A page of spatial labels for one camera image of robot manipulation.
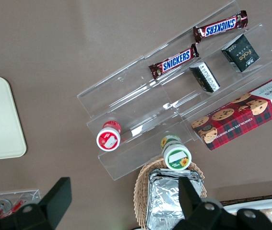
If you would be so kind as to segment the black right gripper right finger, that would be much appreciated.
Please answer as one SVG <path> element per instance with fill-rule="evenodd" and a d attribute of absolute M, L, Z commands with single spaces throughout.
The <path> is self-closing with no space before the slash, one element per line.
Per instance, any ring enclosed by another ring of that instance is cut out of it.
<path fill-rule="evenodd" d="M 179 178 L 178 195 L 184 217 L 185 219 L 188 219 L 201 203 L 201 198 L 197 194 L 188 177 Z"/>

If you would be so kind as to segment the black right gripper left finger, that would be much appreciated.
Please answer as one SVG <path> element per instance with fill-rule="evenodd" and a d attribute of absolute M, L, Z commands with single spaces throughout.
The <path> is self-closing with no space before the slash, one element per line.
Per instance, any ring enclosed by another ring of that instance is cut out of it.
<path fill-rule="evenodd" d="M 58 226 L 71 202 L 71 178 L 61 177 L 39 202 L 39 206 L 52 229 Z"/>

